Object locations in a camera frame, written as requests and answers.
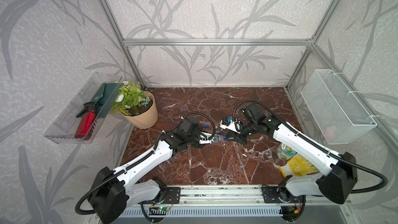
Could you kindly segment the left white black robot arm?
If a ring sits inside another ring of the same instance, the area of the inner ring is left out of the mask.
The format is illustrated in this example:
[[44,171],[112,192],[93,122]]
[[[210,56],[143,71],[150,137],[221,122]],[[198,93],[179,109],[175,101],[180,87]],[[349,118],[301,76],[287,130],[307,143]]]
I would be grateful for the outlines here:
[[210,141],[213,136],[213,133],[203,132],[197,119],[185,117],[171,130],[161,132],[155,145],[137,158],[113,170],[101,169],[90,191],[76,204],[75,212],[84,214],[81,204],[87,200],[92,207],[87,214],[96,214],[102,223],[110,224],[131,205],[162,199],[167,188],[165,184],[158,179],[140,183],[140,179],[189,145],[203,147],[203,142]]

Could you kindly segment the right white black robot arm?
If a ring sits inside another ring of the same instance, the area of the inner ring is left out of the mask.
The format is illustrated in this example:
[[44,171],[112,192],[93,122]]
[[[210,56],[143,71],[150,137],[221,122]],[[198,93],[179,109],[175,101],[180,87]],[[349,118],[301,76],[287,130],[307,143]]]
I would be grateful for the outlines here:
[[227,129],[228,141],[246,144],[250,135],[265,134],[288,146],[303,156],[319,171],[318,174],[303,177],[290,176],[284,187],[293,196],[324,196],[330,201],[343,204],[358,181],[355,157],[345,152],[328,149],[286,122],[274,112],[266,115],[260,109],[261,103],[247,101],[241,112],[247,119],[243,124],[234,117],[223,117],[220,127]]

